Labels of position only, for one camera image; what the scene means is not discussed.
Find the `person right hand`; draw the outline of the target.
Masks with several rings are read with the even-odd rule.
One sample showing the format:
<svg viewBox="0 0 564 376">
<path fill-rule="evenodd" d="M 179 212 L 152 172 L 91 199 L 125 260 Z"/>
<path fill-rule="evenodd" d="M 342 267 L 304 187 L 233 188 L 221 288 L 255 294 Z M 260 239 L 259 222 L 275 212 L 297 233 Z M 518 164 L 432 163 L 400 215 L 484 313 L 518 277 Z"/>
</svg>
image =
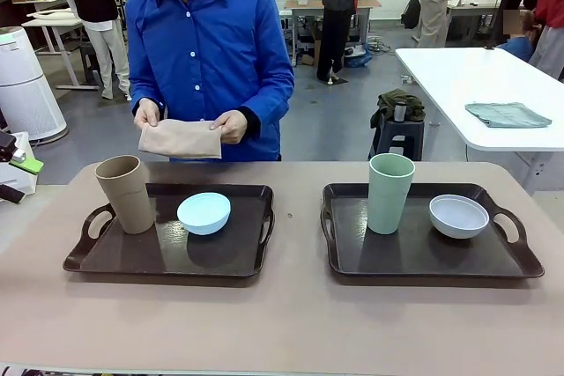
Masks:
<svg viewBox="0 0 564 376">
<path fill-rule="evenodd" d="M 134 113 L 134 123 L 139 128 L 143 128 L 146 124 L 151 127 L 156 127 L 164 118 L 165 111 L 166 105 L 164 103 L 142 98 L 137 103 L 137 110 Z"/>
</svg>

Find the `person left hand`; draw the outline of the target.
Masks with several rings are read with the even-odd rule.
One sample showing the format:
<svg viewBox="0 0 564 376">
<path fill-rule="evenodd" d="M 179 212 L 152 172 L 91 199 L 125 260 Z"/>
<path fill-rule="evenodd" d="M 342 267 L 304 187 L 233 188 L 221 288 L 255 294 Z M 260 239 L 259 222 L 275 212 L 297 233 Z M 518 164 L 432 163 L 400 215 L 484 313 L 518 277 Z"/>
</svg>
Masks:
<svg viewBox="0 0 564 376">
<path fill-rule="evenodd" d="M 220 141 L 223 144 L 238 144 L 243 139 L 247 128 L 248 120 L 238 110 L 223 113 L 210 126 L 210 130 L 220 132 Z"/>
</svg>

